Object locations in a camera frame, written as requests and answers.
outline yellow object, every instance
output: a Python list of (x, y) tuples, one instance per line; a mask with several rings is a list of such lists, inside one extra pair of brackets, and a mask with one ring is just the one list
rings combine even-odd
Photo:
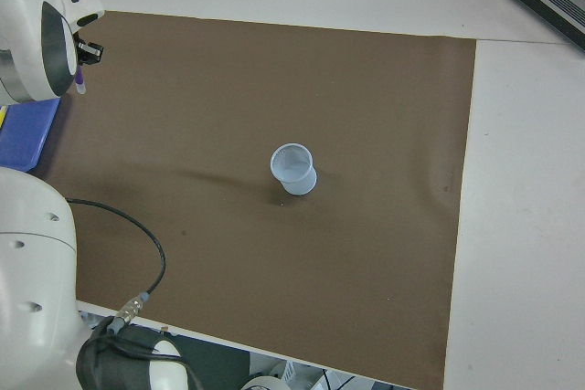
[(4, 118), (6, 117), (6, 112), (8, 111), (8, 106), (3, 105), (0, 107), (0, 128), (2, 128), (2, 124), (4, 123)]

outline cable connector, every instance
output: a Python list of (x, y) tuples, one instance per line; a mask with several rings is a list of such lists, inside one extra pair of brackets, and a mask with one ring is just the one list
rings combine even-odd
[(128, 302), (116, 313), (112, 322), (108, 325), (108, 333), (117, 335), (118, 332), (138, 315), (148, 301), (150, 294), (141, 292), (138, 296), (128, 300)]

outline brown paper sheet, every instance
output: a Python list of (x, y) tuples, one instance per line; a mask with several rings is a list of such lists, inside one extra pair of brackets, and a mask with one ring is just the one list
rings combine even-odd
[[(162, 240), (144, 317), (441, 388), (474, 41), (123, 13), (83, 36), (103, 61), (64, 98), (37, 174)], [(271, 176), (287, 142), (313, 153), (307, 196)], [(73, 212), (78, 298), (118, 309), (156, 251)]]

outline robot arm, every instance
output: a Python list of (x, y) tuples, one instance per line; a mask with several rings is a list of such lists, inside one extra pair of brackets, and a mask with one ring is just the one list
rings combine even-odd
[(0, 105), (63, 95), (78, 65), (101, 59), (78, 36), (101, 16), (100, 0), (0, 0)]

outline cup rim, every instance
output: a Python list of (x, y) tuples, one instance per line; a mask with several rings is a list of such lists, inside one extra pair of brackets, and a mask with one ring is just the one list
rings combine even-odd
[[(301, 177), (299, 177), (297, 179), (294, 179), (294, 180), (281, 180), (280, 178), (278, 178), (276, 176), (276, 173), (274, 172), (274, 158), (276, 157), (276, 154), (278, 154), (280, 151), (282, 151), (285, 148), (290, 148), (292, 146), (301, 148), (302, 150), (304, 150), (307, 153), (307, 155), (309, 156), (309, 166), (307, 167), (306, 172)], [(284, 145), (279, 146), (276, 149), (276, 151), (274, 151), (274, 153), (272, 153), (272, 156), (271, 156), (271, 172), (272, 172), (272, 175), (274, 176), (274, 178), (276, 178), (280, 182), (287, 183), (287, 184), (289, 184), (289, 183), (298, 183), (298, 182), (302, 181), (303, 179), (305, 179), (311, 173), (311, 170), (312, 169), (313, 169), (313, 156), (311, 155), (311, 152), (307, 149), (307, 147), (304, 146), (304, 145), (301, 145), (300, 143), (285, 143)]]

